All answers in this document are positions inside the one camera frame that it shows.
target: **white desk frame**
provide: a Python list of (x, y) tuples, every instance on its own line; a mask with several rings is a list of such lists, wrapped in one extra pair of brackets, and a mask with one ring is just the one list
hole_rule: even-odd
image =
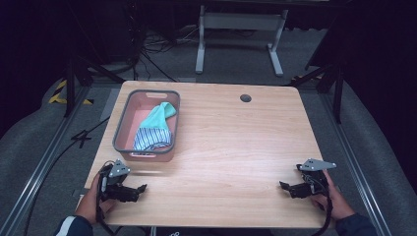
[(205, 29), (236, 29), (236, 30), (274, 30), (275, 39), (268, 44), (268, 52), (275, 74), (283, 76), (276, 48), (281, 38), (282, 30), (288, 11), (282, 11), (281, 15), (257, 15), (257, 14), (229, 14), (206, 13), (205, 6), (200, 9), (200, 42), (197, 53), (196, 73), (203, 72), (205, 62)]

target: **hazard stripe tape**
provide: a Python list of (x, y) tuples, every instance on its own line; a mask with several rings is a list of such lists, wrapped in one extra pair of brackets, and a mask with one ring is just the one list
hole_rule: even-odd
[[(59, 83), (59, 85), (56, 87), (55, 92), (53, 92), (51, 98), (49, 98), (49, 103), (62, 103), (62, 104), (67, 103), (67, 99), (59, 97), (59, 94), (64, 89), (66, 84), (67, 84), (67, 80), (62, 79), (61, 83)], [(84, 105), (93, 105), (94, 104), (94, 99), (85, 99), (83, 101), (83, 104)]]

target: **wooden table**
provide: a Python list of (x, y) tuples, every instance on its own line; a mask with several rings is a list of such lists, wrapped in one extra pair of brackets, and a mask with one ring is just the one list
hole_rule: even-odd
[[(175, 155), (170, 162), (125, 161), (112, 146), (128, 94), (170, 89), (181, 94)], [(242, 94), (252, 101), (243, 102)], [(107, 160), (132, 172), (124, 185), (148, 184), (136, 203), (118, 203), (114, 225), (322, 227), (308, 199), (291, 199), (278, 181), (302, 183), (295, 164), (322, 159), (295, 88), (126, 82), (93, 162), (86, 188)]]

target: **hand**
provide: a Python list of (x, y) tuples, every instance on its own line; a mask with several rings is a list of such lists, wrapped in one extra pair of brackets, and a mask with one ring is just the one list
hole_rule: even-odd
[[(97, 184), (98, 184), (99, 175), (95, 175), (91, 183), (91, 188), (83, 196), (80, 201), (79, 206), (76, 209), (75, 215), (84, 217), (89, 221), (91, 225), (97, 223), (95, 220), (95, 204), (97, 196)], [(107, 200), (105, 202), (100, 201), (100, 207), (103, 213), (108, 212), (116, 204), (115, 200)]]
[[(326, 178), (328, 179), (328, 192), (331, 198), (331, 202), (333, 204), (331, 217), (335, 220), (340, 220), (342, 218), (354, 214), (355, 211), (352, 209), (352, 207), (350, 207), (346, 199), (335, 188), (333, 181), (328, 175), (328, 172), (326, 170), (323, 170), (323, 173), (326, 175)], [(318, 194), (311, 196), (310, 199), (315, 207), (319, 207), (320, 204), (325, 208), (325, 210), (328, 209), (328, 199), (325, 196)]]

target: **striped towel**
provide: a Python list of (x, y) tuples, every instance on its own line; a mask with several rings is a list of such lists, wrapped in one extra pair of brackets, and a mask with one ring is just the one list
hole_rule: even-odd
[(154, 150), (171, 145), (171, 132), (166, 119), (175, 115), (176, 110), (169, 102), (161, 102), (145, 119), (135, 136), (133, 149)]

